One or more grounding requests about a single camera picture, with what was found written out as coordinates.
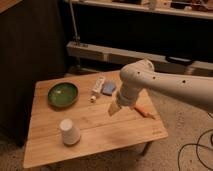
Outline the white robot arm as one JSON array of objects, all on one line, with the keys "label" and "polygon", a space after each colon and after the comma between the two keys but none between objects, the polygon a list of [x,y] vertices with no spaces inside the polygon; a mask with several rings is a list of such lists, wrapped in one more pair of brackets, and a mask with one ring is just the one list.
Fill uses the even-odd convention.
[{"label": "white robot arm", "polygon": [[108,109],[110,116],[123,106],[134,106],[144,88],[213,113],[213,77],[155,72],[147,59],[125,65],[119,76],[122,85]]}]

